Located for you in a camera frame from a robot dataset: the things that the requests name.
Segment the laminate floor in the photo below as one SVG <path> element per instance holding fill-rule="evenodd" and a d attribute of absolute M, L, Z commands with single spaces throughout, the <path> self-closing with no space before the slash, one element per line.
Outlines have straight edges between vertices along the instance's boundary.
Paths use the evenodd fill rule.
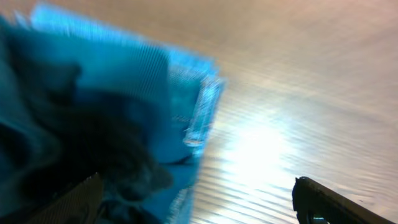
<path fill-rule="evenodd" d="M 301 175 L 398 222 L 397 1 L 50 2 L 218 59 L 192 223 L 297 223 Z"/>

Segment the blue cloth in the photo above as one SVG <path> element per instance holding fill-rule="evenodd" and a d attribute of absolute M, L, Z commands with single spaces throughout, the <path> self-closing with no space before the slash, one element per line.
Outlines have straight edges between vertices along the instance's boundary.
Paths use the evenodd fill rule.
<path fill-rule="evenodd" d="M 175 182 L 143 207 L 163 222 L 188 223 L 192 185 L 223 90 L 213 60 L 167 44 L 154 47 L 143 36 L 49 4 L 37 5 L 30 21 L 35 30 L 62 36 L 20 35 L 15 47 L 30 57 L 77 60 L 83 77 L 76 102 L 95 103 L 144 127 L 147 147 L 169 164 Z M 28 24 L 21 17 L 19 23 Z M 190 159 L 174 164 L 184 158 Z"/>

